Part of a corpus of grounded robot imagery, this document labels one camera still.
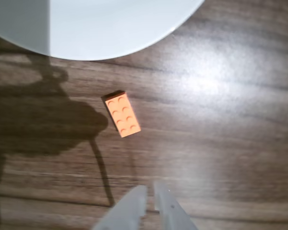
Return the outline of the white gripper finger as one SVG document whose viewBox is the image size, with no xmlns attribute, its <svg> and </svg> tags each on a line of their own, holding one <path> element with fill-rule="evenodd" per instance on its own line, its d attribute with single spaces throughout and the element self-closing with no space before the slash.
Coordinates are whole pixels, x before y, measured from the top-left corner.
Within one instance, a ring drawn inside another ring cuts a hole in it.
<svg viewBox="0 0 288 230">
<path fill-rule="evenodd" d="M 164 230 L 198 230 L 164 183 L 154 182 L 154 197 Z"/>
<path fill-rule="evenodd" d="M 128 192 L 92 229 L 137 230 L 146 214 L 147 187 L 138 185 Z"/>
</svg>

